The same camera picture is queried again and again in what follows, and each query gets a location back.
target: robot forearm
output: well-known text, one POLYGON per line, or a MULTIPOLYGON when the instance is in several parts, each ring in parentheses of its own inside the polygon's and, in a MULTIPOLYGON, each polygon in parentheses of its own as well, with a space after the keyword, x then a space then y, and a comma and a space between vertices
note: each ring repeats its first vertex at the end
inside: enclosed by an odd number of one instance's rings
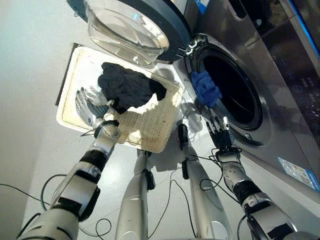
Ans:
POLYGON ((79 222, 97 202, 97 183, 120 137, 116 121, 97 119, 95 141, 55 190, 50 209, 41 214, 18 239, 77 239, 79 222))
POLYGON ((274 239, 297 232, 290 218, 247 176, 236 148, 217 153, 227 187, 235 194, 256 239, 274 239))

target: label sticker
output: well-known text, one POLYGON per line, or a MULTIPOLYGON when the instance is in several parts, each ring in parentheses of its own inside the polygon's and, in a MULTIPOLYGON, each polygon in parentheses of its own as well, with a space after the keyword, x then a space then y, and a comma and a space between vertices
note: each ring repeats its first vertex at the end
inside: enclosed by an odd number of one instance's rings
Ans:
POLYGON ((286 172, 286 174, 308 185, 310 188, 320 193, 319 183, 312 171, 305 170, 302 167, 299 167, 287 160, 284 160, 279 156, 277 157, 277 159, 284 171, 286 172))
POLYGON ((195 1, 195 4, 198 6, 200 13, 204 14, 210 0, 194 0, 194 1, 195 1))

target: door glass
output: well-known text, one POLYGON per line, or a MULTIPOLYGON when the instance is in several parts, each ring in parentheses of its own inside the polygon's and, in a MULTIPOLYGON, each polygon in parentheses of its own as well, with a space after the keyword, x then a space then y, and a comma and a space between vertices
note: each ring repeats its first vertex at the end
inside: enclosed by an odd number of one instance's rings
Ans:
POLYGON ((169 48, 161 29, 118 0, 85 0, 90 38, 106 51, 137 65, 149 65, 169 48))

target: blue cloth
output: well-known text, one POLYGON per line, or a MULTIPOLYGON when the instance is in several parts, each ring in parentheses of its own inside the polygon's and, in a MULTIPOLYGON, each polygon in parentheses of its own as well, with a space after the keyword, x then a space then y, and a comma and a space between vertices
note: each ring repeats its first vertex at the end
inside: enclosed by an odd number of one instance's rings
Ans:
POLYGON ((219 88, 215 85, 207 71, 191 73, 191 83, 201 104, 212 108, 222 98, 219 88))

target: white tray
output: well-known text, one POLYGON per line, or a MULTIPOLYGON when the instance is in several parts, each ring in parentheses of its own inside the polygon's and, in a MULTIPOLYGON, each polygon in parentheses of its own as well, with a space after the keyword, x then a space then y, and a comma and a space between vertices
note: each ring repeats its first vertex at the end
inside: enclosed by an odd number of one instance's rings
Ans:
POLYGON ((148 78, 160 82, 166 88, 166 96, 161 101, 158 101, 156 94, 154 94, 144 106, 131 107, 123 114, 114 112, 104 116, 105 120, 119 121, 121 131, 119 144, 160 153, 167 144, 172 124, 177 118, 184 91, 182 85, 118 57, 88 47, 79 46, 72 53, 56 120, 62 126, 82 133, 91 130, 91 127, 78 116, 75 97, 77 90, 86 87, 88 82, 98 81, 98 77, 102 74, 101 65, 104 62, 119 64, 124 68, 143 73, 148 78))

